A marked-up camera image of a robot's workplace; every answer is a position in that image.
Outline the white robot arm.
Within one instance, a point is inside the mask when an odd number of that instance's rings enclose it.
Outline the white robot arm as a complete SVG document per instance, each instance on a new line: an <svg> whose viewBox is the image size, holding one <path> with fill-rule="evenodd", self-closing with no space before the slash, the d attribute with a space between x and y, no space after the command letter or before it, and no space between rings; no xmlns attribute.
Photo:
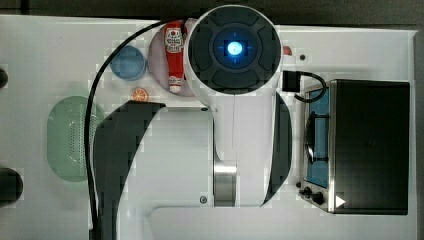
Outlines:
<svg viewBox="0 0 424 240"><path fill-rule="evenodd" d="M159 208L262 207L275 195L291 163L282 50L273 23L247 6L193 24L184 75L200 107L130 100L96 129L95 240L153 240Z"/></svg>

